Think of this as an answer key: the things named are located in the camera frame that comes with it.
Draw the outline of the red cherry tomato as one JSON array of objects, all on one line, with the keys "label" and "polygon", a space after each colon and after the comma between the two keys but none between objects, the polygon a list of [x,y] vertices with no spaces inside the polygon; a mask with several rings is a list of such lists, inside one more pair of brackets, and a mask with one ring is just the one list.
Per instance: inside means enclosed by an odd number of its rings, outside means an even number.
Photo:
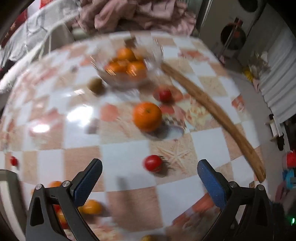
[{"label": "red cherry tomato", "polygon": [[17,158],[14,157],[14,156],[11,156],[10,163],[11,163],[12,166],[17,167],[18,166],[18,160],[17,160]]},{"label": "red cherry tomato", "polygon": [[169,103],[173,101],[172,93],[169,89],[161,89],[159,91],[160,102]]},{"label": "red cherry tomato", "polygon": [[160,172],[163,166],[163,160],[158,155],[150,155],[144,159],[144,168],[149,172]]}]

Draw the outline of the white tray with dark rim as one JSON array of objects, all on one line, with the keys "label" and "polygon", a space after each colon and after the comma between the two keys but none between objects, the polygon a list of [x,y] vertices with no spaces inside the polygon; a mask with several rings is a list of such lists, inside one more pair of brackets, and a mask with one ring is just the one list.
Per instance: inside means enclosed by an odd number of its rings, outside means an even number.
[{"label": "white tray with dark rim", "polygon": [[25,240],[27,208],[18,175],[1,169],[1,239]]}]

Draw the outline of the yellow cherry tomato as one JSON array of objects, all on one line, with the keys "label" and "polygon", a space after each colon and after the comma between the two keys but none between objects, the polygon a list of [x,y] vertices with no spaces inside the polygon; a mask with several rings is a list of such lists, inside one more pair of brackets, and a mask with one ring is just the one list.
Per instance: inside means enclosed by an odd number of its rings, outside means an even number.
[{"label": "yellow cherry tomato", "polygon": [[103,206],[100,202],[89,199],[83,206],[78,207],[78,211],[87,215],[100,215],[103,212]]}]

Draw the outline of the red cherry tomato by tray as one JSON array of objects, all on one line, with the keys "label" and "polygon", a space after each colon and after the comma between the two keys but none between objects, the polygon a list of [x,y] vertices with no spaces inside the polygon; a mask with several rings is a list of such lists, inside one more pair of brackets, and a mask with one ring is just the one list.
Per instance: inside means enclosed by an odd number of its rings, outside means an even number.
[{"label": "red cherry tomato by tray", "polygon": [[11,156],[10,163],[11,163],[12,166],[17,167],[18,166],[18,160],[17,160],[17,158],[14,157],[14,156]]}]

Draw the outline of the wooden table edge rim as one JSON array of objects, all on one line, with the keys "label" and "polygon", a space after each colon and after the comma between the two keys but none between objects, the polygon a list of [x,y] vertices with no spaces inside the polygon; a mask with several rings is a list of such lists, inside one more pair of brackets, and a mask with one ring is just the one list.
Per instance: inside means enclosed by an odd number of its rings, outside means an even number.
[{"label": "wooden table edge rim", "polygon": [[260,183],[266,179],[266,170],[255,149],[244,135],[237,129],[225,111],[211,97],[203,92],[200,87],[182,75],[179,71],[165,62],[161,63],[161,70],[177,81],[194,99],[215,118],[216,121],[229,133],[238,145],[241,153],[245,156],[250,167],[253,169],[256,178]]}]

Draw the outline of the large orange on table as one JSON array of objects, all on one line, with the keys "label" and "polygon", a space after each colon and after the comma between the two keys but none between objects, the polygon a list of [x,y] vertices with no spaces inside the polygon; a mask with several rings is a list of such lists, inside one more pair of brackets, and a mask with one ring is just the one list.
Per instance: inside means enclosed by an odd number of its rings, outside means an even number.
[{"label": "large orange on table", "polygon": [[141,102],[133,108],[132,120],[140,131],[154,132],[162,124],[162,112],[154,103]]}]

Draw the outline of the checkered patterned tablecloth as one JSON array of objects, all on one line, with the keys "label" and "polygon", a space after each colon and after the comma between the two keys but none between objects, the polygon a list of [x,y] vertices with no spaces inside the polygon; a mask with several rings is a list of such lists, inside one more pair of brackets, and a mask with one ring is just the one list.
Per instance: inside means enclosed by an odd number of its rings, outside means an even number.
[{"label": "checkered patterned tablecloth", "polygon": [[[229,181],[248,187],[257,178],[231,136],[175,80],[157,70],[146,86],[99,96],[87,88],[97,75],[91,57],[101,39],[129,38],[116,33],[67,45],[33,63],[20,75],[1,118],[1,168],[15,171],[25,206],[41,183],[71,180],[92,159],[103,162],[103,173],[90,199],[107,213],[90,221],[101,240],[195,240],[189,232],[203,230],[179,219],[208,209],[197,162],[206,159]],[[160,102],[169,89],[173,101]],[[140,131],[132,120],[141,102],[156,104],[162,124]],[[144,159],[158,155],[162,170],[144,168]],[[18,160],[12,166],[11,156]]]}]

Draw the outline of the brown longan near bowl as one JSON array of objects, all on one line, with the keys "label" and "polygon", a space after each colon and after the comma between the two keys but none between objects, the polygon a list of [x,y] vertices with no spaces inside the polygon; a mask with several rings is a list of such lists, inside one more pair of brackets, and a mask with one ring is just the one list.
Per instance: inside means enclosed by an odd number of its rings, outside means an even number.
[{"label": "brown longan near bowl", "polygon": [[87,88],[94,94],[99,95],[104,87],[102,83],[102,79],[99,77],[93,77],[89,80]]}]

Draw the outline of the orange in bowl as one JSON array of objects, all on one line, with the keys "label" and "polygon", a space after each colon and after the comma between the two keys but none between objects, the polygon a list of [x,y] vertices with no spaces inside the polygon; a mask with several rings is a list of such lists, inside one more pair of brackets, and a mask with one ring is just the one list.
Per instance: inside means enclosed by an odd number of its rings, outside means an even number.
[{"label": "orange in bowl", "polygon": [[143,61],[128,63],[126,72],[134,81],[140,81],[147,77],[147,67]]},{"label": "orange in bowl", "polygon": [[105,71],[109,74],[126,73],[128,62],[126,61],[110,61],[105,67]]},{"label": "orange in bowl", "polygon": [[134,61],[136,59],[134,52],[130,48],[120,48],[116,51],[116,57],[118,60]]}]

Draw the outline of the clear glass fruit bowl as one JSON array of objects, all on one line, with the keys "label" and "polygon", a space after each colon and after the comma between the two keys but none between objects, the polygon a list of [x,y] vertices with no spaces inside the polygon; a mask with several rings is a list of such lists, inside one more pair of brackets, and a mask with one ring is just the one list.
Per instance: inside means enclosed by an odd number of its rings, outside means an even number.
[{"label": "clear glass fruit bowl", "polygon": [[101,39],[91,64],[99,77],[114,88],[137,88],[160,67],[163,49],[151,36]]}]

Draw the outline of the grey white bedding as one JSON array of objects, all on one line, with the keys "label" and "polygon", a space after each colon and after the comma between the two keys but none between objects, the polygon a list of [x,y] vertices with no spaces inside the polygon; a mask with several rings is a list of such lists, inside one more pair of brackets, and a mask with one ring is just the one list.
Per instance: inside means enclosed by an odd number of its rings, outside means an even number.
[{"label": "grey white bedding", "polygon": [[70,26],[80,10],[79,1],[52,1],[13,33],[6,46],[1,47],[1,67],[13,62],[12,70],[1,74],[1,94],[11,91],[30,63],[74,42]]}]

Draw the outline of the pink crumpled cloth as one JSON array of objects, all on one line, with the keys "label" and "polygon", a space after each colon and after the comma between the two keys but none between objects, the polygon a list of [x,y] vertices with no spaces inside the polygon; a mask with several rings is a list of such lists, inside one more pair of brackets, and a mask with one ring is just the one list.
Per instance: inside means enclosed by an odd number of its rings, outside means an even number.
[{"label": "pink crumpled cloth", "polygon": [[77,23],[86,32],[157,30],[189,36],[197,16],[182,1],[81,1]]}]

